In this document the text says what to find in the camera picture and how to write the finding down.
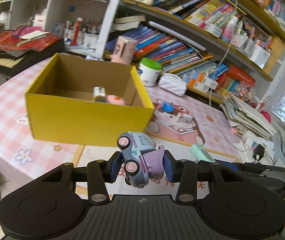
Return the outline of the mint green toy case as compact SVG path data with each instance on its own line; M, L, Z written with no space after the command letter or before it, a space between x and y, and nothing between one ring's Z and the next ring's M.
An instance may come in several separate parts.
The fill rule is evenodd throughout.
M207 161L209 163L215 162L211 155L201 145L193 144L190 147L190 152L197 161Z

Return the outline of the blue purple toy car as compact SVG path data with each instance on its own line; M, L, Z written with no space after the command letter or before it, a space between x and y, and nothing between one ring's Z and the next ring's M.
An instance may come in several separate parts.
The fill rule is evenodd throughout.
M164 176L164 146L156 146L145 133L125 132L117 139L121 150L126 183L142 189L150 180L160 181Z

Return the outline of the pink cartoon desk mat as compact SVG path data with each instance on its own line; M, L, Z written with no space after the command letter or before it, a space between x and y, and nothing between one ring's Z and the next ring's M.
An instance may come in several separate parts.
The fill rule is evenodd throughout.
M196 161L190 152L193 144L201 145L218 160L227 162L241 162L241 158L233 143L238 142L231 132L225 115L213 107L206 105L189 96L176 96L154 85L146 88L155 112L145 133L156 142L164 146L175 159ZM161 109L163 103L172 105L175 109L169 113ZM78 167L87 166L93 160L107 160L117 151L116 147L86 146L78 161ZM114 194L171 194L176 196L178 183L170 183L164 174L162 180L150 180L143 189L128 186L125 183L123 167L113 184L106 184L109 196Z

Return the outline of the white power strip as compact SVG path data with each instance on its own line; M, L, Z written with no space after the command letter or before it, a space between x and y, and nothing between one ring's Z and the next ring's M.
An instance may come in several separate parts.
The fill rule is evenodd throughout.
M266 148L266 150L270 153L272 153L274 149L274 143L272 141L259 137L251 131L246 131L243 133L241 140L245 146L248 146L251 149L254 149L259 144L264 146L264 148Z

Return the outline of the stack of papers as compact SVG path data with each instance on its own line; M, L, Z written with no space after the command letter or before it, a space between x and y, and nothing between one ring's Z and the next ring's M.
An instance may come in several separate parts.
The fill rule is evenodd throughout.
M271 123L256 109L229 94L224 97L223 109L230 127L235 127L239 135L250 131L256 136L270 140L276 131Z

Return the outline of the pink plush toy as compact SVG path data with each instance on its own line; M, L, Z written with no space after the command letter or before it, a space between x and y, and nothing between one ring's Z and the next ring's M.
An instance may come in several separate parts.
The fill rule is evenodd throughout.
M119 106L125 106L126 105L125 100L120 96L107 95L106 100L112 105L119 105Z

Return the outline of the yellow cardboard box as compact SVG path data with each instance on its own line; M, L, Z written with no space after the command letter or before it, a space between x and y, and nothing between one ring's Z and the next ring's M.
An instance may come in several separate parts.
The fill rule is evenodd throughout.
M120 96L93 101L94 87ZM155 107L134 66L55 54L25 93L34 139L67 144L116 146L121 133L143 132Z

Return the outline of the white charger plug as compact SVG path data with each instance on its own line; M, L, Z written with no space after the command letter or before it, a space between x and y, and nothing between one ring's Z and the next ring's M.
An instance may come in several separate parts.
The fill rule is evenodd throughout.
M93 101L97 99L105 99L106 98L106 91L103 87L98 86L94 87L93 89Z

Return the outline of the white quilted purse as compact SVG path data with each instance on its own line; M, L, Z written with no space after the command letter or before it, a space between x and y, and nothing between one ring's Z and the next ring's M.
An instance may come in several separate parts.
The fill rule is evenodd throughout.
M183 96L187 91L187 84L179 76L171 73L163 73L158 86L176 96Z

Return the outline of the orange white medicine box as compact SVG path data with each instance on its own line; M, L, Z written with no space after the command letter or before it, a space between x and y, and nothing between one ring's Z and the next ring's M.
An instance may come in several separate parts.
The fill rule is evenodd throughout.
M182 80L187 84L188 87L198 89L205 93L209 92L211 89L217 89L218 86L218 83L215 80L194 70L183 74Z

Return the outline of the white jar green lid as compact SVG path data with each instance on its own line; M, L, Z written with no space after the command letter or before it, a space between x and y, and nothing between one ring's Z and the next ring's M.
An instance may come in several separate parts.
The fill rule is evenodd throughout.
M141 81L146 87L152 87L155 85L161 70L162 65L160 63L145 57L140 60L137 69Z

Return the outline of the pink cylindrical holder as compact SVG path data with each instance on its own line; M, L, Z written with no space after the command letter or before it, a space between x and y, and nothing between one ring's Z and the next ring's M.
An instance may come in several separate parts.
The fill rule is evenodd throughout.
M111 56L111 61L130 65L132 63L137 44L138 41L134 38L119 36Z

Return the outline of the black electronic keyboard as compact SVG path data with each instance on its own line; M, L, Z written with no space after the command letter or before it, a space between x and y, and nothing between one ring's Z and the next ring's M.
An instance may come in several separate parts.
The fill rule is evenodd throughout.
M31 66L49 57L64 51L64 41L60 39L43 51L28 51L25 54L14 57L9 53L0 50L0 74L13 77Z

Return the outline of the red paper stack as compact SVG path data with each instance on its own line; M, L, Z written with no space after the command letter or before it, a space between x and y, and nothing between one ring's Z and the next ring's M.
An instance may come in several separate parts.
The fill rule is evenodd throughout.
M27 51L40 52L61 40L61 38L52 33L40 35L30 40L14 38L13 34L14 32L12 31L0 33L0 50L13 56L24 54Z

